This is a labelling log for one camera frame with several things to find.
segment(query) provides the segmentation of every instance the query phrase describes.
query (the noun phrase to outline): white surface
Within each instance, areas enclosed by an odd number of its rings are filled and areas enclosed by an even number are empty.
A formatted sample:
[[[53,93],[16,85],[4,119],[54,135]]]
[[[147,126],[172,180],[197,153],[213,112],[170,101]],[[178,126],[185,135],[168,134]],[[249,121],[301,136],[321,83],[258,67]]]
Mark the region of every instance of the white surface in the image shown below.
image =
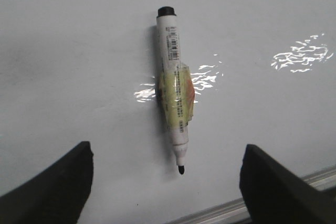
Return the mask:
[[[178,174],[152,82],[156,10],[175,8],[191,72],[218,65],[196,99]],[[336,162],[336,61],[275,70],[320,35],[335,51],[334,0],[0,0],[0,193],[90,141],[95,177],[80,224],[163,223],[240,197],[254,143],[297,175]]]

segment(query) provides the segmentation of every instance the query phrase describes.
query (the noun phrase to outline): marker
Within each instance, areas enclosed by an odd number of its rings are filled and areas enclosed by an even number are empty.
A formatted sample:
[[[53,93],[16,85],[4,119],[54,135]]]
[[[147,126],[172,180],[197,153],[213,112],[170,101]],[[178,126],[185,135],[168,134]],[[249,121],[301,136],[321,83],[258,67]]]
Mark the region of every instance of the marker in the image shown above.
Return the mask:
[[[195,90],[189,67],[181,62],[180,37],[172,7],[161,7],[156,18],[161,55],[159,90],[167,120],[176,164],[184,173],[188,122],[193,116]]]

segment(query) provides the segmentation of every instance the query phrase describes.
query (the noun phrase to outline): marker tip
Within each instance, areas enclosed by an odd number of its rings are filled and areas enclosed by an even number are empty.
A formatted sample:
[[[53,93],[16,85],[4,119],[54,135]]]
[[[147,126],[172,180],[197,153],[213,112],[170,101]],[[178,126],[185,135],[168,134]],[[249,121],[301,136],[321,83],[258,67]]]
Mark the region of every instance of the marker tip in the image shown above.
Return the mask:
[[[179,165],[178,166],[178,171],[179,171],[179,173],[182,175],[182,174],[184,174],[184,165]]]

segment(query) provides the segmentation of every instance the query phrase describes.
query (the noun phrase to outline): whiteboard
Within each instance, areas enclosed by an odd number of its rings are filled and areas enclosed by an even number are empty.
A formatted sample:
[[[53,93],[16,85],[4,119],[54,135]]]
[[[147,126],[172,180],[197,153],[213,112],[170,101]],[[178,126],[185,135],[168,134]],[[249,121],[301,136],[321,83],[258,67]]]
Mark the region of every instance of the whiteboard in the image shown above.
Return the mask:
[[[80,141],[86,223],[164,223],[241,197],[257,144],[298,176],[336,162],[334,0],[0,0],[0,194]],[[172,6],[196,87],[186,171],[155,101]]]

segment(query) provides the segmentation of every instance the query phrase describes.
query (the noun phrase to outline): whiteboard marker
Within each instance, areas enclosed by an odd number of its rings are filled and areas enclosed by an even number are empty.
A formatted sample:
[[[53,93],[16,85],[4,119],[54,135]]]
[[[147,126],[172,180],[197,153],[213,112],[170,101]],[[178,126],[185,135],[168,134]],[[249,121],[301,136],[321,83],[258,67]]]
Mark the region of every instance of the whiteboard marker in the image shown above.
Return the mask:
[[[184,173],[188,122],[193,116],[195,91],[189,67],[181,62],[180,38],[172,7],[162,7],[156,18],[161,55],[159,91],[167,120],[176,164]]]

